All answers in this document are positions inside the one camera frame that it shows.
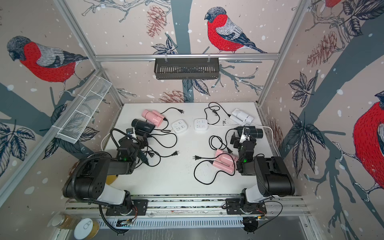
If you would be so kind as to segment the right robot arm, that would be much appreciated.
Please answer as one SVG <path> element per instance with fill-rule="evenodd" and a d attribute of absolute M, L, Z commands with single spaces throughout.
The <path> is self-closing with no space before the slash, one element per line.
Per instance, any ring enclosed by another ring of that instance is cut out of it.
<path fill-rule="evenodd" d="M 259 206 L 265 200 L 278 197 L 293 196 L 295 184 L 284 161 L 279 156 L 265 157 L 255 155 L 256 139 L 248 137 L 242 140 L 236 134 L 231 136 L 230 144 L 238 150 L 239 158 L 235 161 L 236 170 L 242 176 L 255 177 L 257 183 L 251 188 L 245 188 L 240 194 L 240 209 L 247 214 L 259 211 Z"/>

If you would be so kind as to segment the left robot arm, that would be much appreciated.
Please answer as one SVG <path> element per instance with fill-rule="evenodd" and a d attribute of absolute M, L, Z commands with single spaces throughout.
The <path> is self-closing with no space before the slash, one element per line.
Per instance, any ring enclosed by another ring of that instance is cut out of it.
<path fill-rule="evenodd" d="M 104 151 L 84 157 L 66 181 L 62 189 L 63 196 L 78 202 L 130 212 L 134 208 L 131 194 L 111 187 L 107 184 L 107 178 L 132 174 L 140 152 L 140 141 L 125 136 L 119 140 L 115 158 Z"/>

